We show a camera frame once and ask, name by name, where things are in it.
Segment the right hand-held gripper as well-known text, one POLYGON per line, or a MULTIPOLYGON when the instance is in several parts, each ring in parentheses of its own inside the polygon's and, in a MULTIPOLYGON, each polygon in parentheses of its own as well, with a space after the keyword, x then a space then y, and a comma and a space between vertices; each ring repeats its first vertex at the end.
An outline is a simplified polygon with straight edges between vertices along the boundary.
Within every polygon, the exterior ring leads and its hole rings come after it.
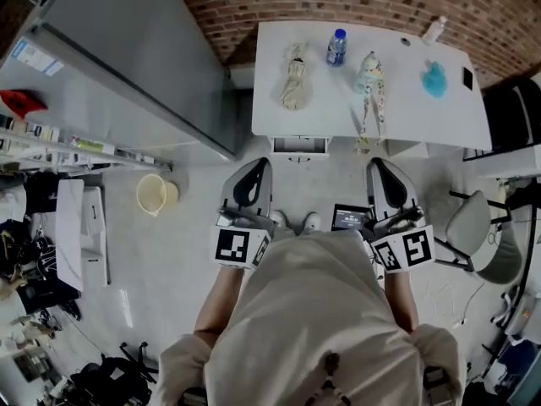
POLYGON ((434 262, 433 228, 426 222, 413 181, 379 157, 366 169, 368 211, 363 239, 387 273, 407 272, 434 262))

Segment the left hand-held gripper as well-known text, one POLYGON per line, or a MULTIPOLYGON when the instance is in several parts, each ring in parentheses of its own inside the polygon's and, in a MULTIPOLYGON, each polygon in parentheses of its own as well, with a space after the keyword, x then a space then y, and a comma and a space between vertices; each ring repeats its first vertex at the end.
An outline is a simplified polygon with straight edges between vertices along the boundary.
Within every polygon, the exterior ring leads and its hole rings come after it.
POLYGON ((272 166, 266 157, 243 165, 224 183, 216 224, 210 230, 215 263, 257 269, 276 229, 271 202, 272 166))

